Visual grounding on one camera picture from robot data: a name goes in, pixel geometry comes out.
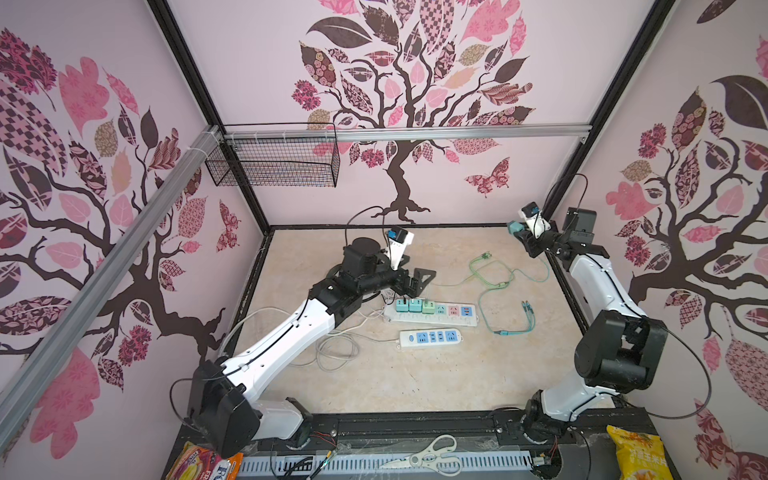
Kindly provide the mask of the teal charger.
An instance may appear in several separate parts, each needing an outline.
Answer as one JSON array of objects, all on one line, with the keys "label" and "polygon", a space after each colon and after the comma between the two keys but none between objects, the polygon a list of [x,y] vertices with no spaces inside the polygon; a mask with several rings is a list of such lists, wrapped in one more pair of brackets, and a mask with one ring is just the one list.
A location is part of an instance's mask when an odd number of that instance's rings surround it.
[{"label": "teal charger", "polygon": [[525,230],[525,225],[518,221],[512,221],[507,224],[507,230],[510,235],[516,235]]}]

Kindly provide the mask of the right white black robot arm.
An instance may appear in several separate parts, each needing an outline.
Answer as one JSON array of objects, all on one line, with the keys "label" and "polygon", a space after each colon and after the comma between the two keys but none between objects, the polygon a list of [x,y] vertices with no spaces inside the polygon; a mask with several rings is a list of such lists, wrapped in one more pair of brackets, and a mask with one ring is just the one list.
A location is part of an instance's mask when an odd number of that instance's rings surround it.
[{"label": "right white black robot arm", "polygon": [[521,420],[525,437],[545,443],[562,437],[580,414],[605,397],[645,390],[653,382],[667,340],[659,320],[630,299],[614,273],[607,250],[594,243],[597,214],[570,208],[566,226],[543,218],[531,202],[519,210],[524,222],[514,233],[530,257],[560,261],[585,296],[593,320],[574,352],[574,369],[556,386],[537,391]]}]

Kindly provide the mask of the teal charger plug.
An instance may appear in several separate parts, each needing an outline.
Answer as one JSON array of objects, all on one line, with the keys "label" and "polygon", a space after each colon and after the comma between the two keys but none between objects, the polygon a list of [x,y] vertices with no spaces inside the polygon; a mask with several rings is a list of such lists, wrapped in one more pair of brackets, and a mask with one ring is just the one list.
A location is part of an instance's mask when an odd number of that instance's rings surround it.
[{"label": "teal charger plug", "polygon": [[421,313],[423,311],[423,300],[413,298],[408,301],[408,311],[410,313]]},{"label": "teal charger plug", "polygon": [[395,311],[399,313],[409,312],[409,301],[404,298],[397,299],[395,301]]}]

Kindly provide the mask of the long multicolour power strip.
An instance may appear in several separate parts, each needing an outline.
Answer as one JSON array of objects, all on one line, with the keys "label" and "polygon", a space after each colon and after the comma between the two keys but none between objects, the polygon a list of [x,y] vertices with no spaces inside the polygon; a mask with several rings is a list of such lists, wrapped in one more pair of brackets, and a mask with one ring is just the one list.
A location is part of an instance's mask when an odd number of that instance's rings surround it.
[{"label": "long multicolour power strip", "polygon": [[428,299],[399,298],[383,311],[390,322],[451,327],[476,327],[477,308],[473,304],[436,302]]}]

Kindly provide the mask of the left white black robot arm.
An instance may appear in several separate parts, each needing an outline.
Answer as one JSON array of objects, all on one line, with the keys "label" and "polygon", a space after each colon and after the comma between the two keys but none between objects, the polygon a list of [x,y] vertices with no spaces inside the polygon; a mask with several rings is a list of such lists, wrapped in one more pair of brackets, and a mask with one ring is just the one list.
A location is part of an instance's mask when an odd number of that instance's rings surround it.
[{"label": "left white black robot arm", "polygon": [[415,298],[435,277],[433,270],[406,269],[412,232],[394,227],[385,238],[385,246],[372,238],[355,239],[344,247],[337,269],[314,284],[280,325],[240,354],[207,361],[195,370],[188,417],[218,455],[232,457],[259,440],[304,445],[311,413],[295,399],[263,399],[266,387],[300,353],[355,313],[368,295],[391,290]]}]

